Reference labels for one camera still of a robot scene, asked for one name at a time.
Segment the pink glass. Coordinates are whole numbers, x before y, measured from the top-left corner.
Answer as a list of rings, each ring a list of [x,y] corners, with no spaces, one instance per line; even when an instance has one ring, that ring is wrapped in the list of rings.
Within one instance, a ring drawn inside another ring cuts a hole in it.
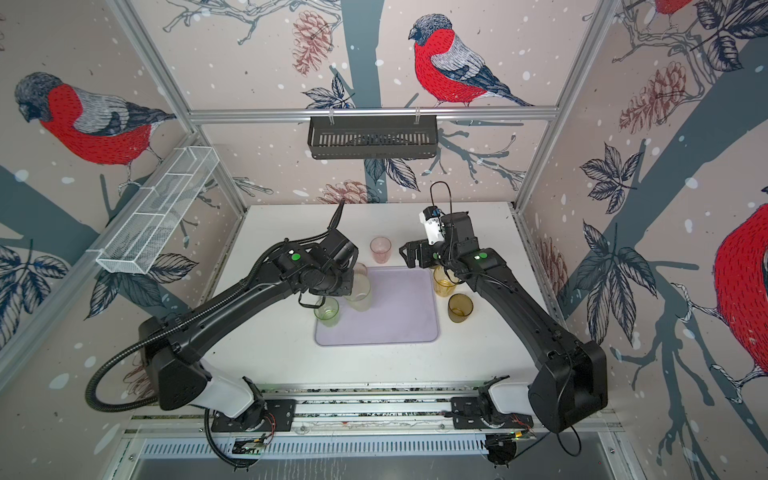
[[[387,237],[378,236],[371,240],[370,250],[377,264],[386,264],[391,256],[392,243]]]

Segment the bright green faceted glass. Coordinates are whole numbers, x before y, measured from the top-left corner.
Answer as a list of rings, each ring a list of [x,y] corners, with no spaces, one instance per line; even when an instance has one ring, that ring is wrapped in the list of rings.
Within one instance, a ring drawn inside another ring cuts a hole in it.
[[[323,297],[314,308],[316,320],[323,326],[332,328],[339,323],[340,307],[333,297]]]

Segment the tall pale green dimpled glass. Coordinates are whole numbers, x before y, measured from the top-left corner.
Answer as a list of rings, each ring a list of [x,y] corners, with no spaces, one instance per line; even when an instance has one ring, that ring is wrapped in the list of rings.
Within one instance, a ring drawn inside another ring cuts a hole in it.
[[[368,278],[368,268],[365,264],[358,263],[353,272],[352,290],[345,296],[345,300],[352,309],[364,312],[372,305],[372,287]]]

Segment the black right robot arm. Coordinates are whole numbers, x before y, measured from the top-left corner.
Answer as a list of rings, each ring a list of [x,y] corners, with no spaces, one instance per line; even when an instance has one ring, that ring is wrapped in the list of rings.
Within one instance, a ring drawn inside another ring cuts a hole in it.
[[[608,404],[607,361],[594,341],[583,342],[556,322],[524,289],[506,261],[482,248],[466,212],[426,207],[427,237],[399,252],[409,268],[440,265],[485,299],[517,335],[538,369],[527,387],[531,414],[561,433]]]

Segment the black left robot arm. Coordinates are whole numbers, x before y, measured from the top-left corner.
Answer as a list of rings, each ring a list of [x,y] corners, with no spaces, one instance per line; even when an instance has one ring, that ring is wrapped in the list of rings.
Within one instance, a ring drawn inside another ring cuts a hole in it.
[[[247,377],[234,378],[204,361],[227,335],[266,308],[305,293],[321,299],[350,294],[359,250],[331,229],[319,241],[284,240],[262,254],[249,274],[221,294],[174,319],[139,327],[141,360],[164,411],[187,405],[217,412],[242,430],[260,426],[265,401]]]

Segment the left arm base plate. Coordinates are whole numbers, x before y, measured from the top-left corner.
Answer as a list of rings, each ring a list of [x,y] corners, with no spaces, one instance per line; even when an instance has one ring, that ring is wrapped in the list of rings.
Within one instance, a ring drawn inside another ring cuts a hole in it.
[[[297,402],[294,399],[258,401],[237,418],[215,412],[211,430],[214,433],[280,433],[291,430]]]

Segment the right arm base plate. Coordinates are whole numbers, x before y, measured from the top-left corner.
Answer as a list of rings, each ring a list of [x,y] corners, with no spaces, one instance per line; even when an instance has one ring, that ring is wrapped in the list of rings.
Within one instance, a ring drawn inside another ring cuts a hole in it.
[[[490,399],[478,397],[452,397],[450,408],[443,413],[457,430],[472,429],[519,429],[530,430],[534,426],[530,415],[501,413]]]

